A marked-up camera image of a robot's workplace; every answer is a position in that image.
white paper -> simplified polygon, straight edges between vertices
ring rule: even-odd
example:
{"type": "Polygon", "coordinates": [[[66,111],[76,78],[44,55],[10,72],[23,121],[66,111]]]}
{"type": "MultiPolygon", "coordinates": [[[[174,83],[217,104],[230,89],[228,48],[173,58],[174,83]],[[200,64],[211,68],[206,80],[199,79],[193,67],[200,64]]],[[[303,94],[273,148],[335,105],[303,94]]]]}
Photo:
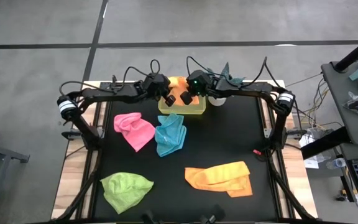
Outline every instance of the white paper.
{"type": "MultiPolygon", "coordinates": [[[[302,136],[302,138],[299,140],[299,145],[301,147],[311,143],[314,141],[314,138],[312,138],[309,134],[305,134],[302,136]]],[[[310,157],[309,159],[305,159],[305,167],[306,168],[311,168],[311,169],[318,169],[318,162],[317,162],[317,157],[313,156],[310,157]]]]}

pink cloth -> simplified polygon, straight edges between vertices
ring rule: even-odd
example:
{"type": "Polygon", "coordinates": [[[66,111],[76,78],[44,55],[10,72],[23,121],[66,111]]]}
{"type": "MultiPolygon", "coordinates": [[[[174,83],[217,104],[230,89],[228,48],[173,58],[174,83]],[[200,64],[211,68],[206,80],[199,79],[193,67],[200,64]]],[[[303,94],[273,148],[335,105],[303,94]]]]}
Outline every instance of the pink cloth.
{"type": "Polygon", "coordinates": [[[141,113],[120,114],[114,117],[114,130],[138,152],[155,134],[155,128],[141,119],[141,113]]]}

concrete floor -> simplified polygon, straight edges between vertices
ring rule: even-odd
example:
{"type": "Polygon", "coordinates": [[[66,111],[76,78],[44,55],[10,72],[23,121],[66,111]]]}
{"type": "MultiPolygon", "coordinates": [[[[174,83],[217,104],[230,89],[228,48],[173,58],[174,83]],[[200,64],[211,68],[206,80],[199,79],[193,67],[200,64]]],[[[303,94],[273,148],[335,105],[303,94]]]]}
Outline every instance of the concrete floor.
{"type": "MultiPolygon", "coordinates": [[[[91,43],[102,0],[0,0],[0,44],[91,43]]],[[[339,60],[356,45],[317,45],[325,40],[358,40],[358,0],[110,0],[100,43],[317,40],[293,47],[178,47],[98,49],[90,80],[118,79],[127,66],[149,71],[156,58],[162,72],[186,74],[192,55],[216,71],[230,63],[238,77],[255,77],[263,58],[276,79],[291,84],[316,75],[320,65],[339,60]]],[[[0,223],[49,219],[67,141],[60,133],[58,86],[82,80],[89,49],[0,50],[0,145],[31,154],[13,162],[0,196],[0,223]]],[[[128,80],[142,78],[129,73],[128,80]]],[[[261,78],[269,78],[266,73],[261,78]]],[[[312,103],[319,77],[290,86],[303,110],[312,103]]],[[[68,86],[66,91],[78,86],[68,86]]],[[[318,122],[339,121],[332,98],[317,112],[318,122]]],[[[337,179],[311,179],[320,218],[358,223],[354,204],[335,202],[337,179]]]]}

red component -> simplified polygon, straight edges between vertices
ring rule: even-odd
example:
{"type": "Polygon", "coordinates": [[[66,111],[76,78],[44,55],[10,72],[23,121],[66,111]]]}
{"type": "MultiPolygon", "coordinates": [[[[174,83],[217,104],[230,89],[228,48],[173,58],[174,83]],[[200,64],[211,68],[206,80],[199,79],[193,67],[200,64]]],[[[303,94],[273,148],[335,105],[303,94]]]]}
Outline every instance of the red component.
{"type": "Polygon", "coordinates": [[[262,155],[262,153],[261,152],[259,152],[258,150],[256,150],[256,149],[254,149],[253,150],[253,152],[255,153],[255,154],[257,154],[257,155],[262,155]]]}

orange cloth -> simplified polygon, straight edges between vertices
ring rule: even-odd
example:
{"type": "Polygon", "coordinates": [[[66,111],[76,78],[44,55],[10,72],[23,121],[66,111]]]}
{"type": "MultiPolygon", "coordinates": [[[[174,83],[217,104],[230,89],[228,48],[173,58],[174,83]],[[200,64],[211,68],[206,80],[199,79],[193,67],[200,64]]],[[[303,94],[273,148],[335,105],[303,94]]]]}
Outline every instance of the orange cloth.
{"type": "Polygon", "coordinates": [[[198,190],[226,191],[230,197],[252,195],[249,170],[245,162],[232,162],[207,169],[185,168],[185,179],[198,190]]]}
{"type": "MultiPolygon", "coordinates": [[[[169,88],[171,88],[170,94],[173,95],[177,100],[175,100],[174,105],[185,106],[185,103],[181,100],[180,95],[187,91],[187,84],[185,77],[170,77],[169,78],[171,84],[169,84],[169,88]]],[[[190,105],[198,105],[200,102],[198,101],[198,96],[193,97],[193,101],[190,105]]]]}

